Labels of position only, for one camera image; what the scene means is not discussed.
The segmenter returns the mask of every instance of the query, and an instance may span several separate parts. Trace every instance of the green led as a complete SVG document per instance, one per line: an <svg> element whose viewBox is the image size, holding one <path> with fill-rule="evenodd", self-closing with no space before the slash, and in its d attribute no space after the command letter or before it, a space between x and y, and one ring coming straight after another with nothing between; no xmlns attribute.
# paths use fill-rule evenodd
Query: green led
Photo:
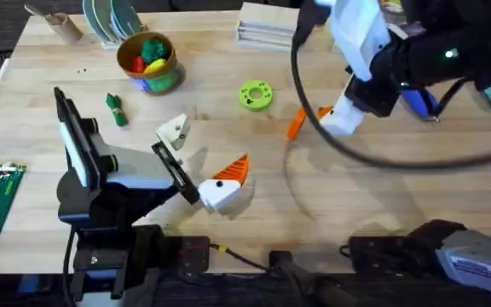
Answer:
<svg viewBox="0 0 491 307"><path fill-rule="evenodd" d="M458 50L456 48L451 49L451 50L445 52L444 56L446 56L448 59L458 57Z"/></svg>

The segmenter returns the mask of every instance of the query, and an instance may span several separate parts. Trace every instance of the green toy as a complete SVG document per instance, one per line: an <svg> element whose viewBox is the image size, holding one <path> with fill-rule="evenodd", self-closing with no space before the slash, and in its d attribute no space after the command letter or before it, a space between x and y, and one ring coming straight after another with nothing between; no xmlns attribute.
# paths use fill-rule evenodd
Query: green toy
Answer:
<svg viewBox="0 0 491 307"><path fill-rule="evenodd" d="M240 104L250 111L262 111L272 103L272 87L261 80L251 80L240 88Z"/></svg>
<svg viewBox="0 0 491 307"><path fill-rule="evenodd" d="M122 107L122 102L118 96L112 96L111 94L107 94L106 104L113 111L113 116L115 118L115 122L117 126L123 127L128 124L128 119L126 119L126 115L124 115Z"/></svg>
<svg viewBox="0 0 491 307"><path fill-rule="evenodd" d="M143 42L142 59L146 66L160 58L165 58L166 53L164 44L156 39L148 39Z"/></svg>

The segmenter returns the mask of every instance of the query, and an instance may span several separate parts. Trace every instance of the cable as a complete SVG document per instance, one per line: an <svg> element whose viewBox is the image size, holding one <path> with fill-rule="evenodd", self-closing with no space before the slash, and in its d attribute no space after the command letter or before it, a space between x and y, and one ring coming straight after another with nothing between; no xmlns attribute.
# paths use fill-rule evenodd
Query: cable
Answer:
<svg viewBox="0 0 491 307"><path fill-rule="evenodd" d="M472 81L471 78L461 78L458 81L456 81L450 89L442 96L441 101L439 104L436 106L435 110L433 110L433 115L434 116L439 116L441 115L442 111L444 111L444 108L447 107L447 104L450 102L450 100L458 93L458 90L461 89L461 87L469 82Z"/></svg>
<svg viewBox="0 0 491 307"><path fill-rule="evenodd" d="M252 266L253 268L260 269L260 270L263 270L265 272L270 271L269 268L267 268L267 267L265 267L265 266L263 266L261 264L256 264L256 263L252 262L251 260L240 256L239 254L233 252L230 248L228 248L226 246L220 246L218 244L211 243L210 244L210 247L213 248L213 249L215 249L215 250L218 250L219 252L226 252L228 255L236 258L237 260L240 260L244 264L247 264L247 265Z"/></svg>
<svg viewBox="0 0 491 307"><path fill-rule="evenodd" d="M332 137L332 135L329 132L327 132L327 130L325 130L325 128L323 128L320 122L317 120L315 113L312 110L312 107L310 106L308 99L306 98L303 84L301 82L300 75L298 73L298 64L297 64L298 48L306 40L304 36L307 37L309 35L309 32L306 33L308 30L311 32L311 28L309 29L307 26L306 27L298 26L295 32L295 36L293 37L292 47L291 47L292 76L293 76L295 88L297 89L298 98L303 107L303 110L306 112L306 117L308 117L309 121L312 123L315 130L331 147L338 150L342 155L357 160L363 164L378 167L378 168L383 168L383 169L393 169L393 170L401 170L401 171L444 171L444 170L455 170L455 169L461 169L466 167L491 164L491 153L479 155L479 156L464 157L462 159L451 159L446 161L422 161L422 162L392 161L390 159L373 157L363 154L361 152L358 152L352 148L345 146L343 143Z"/></svg>
<svg viewBox="0 0 491 307"><path fill-rule="evenodd" d="M61 285L64 290L64 300L66 301L67 307L77 307L69 291L69 279L68 279L69 258L72 253L72 244L73 244L74 237L75 237L75 228L72 226L71 229L69 230L69 238L67 239L66 252L64 253L64 269L62 270L62 274L61 274L61 280L62 280Z"/></svg>

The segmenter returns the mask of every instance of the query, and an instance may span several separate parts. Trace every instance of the plate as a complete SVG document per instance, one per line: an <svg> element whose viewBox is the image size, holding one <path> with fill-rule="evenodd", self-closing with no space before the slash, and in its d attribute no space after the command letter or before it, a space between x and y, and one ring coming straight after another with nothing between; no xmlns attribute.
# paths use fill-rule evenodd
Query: plate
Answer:
<svg viewBox="0 0 491 307"><path fill-rule="evenodd" d="M98 25L98 20L95 18L93 0L83 0L83 12L90 29L104 42L110 42L111 39Z"/></svg>
<svg viewBox="0 0 491 307"><path fill-rule="evenodd" d="M93 0L92 7L98 26L111 41L118 42L119 39L111 28L111 0Z"/></svg>
<svg viewBox="0 0 491 307"><path fill-rule="evenodd" d="M130 5L129 0L111 0L111 7L120 29L127 37L142 31L142 22Z"/></svg>
<svg viewBox="0 0 491 307"><path fill-rule="evenodd" d="M111 12L111 28L121 40L125 40L128 37L126 33L124 33L123 29L120 28L120 25L115 19L115 14L113 12Z"/></svg>

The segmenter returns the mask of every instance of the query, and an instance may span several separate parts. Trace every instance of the red toy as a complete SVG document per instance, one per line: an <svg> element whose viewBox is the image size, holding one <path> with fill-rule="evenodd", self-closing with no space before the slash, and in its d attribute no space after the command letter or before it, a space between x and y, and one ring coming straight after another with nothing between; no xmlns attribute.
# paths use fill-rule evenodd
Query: red toy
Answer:
<svg viewBox="0 0 491 307"><path fill-rule="evenodd" d="M132 72L143 73L145 70L145 63L141 56L137 56L132 63Z"/></svg>

